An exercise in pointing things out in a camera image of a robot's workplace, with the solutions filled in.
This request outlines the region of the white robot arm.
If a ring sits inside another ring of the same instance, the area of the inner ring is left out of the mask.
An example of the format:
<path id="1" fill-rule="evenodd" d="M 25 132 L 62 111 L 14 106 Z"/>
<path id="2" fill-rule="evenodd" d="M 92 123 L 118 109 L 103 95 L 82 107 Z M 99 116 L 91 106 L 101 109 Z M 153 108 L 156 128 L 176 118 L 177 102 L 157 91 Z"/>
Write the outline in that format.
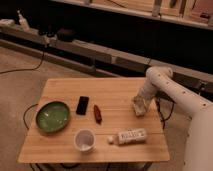
<path id="1" fill-rule="evenodd" d="M 165 92 L 192 118 L 183 171 L 213 171 L 213 102 L 172 80 L 169 67 L 150 67 L 146 81 L 133 98 L 137 116 L 147 113 L 158 90 Z"/>

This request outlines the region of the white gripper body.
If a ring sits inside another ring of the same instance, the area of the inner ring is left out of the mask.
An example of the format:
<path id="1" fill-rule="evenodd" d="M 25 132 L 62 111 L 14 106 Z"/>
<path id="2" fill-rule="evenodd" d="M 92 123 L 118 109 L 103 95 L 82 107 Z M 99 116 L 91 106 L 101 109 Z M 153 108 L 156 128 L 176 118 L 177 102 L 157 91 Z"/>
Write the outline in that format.
<path id="1" fill-rule="evenodd" d="M 157 92 L 156 88 L 142 87 L 138 92 L 138 96 L 145 106 L 149 106 L 151 100 L 156 95 L 156 92 Z"/>

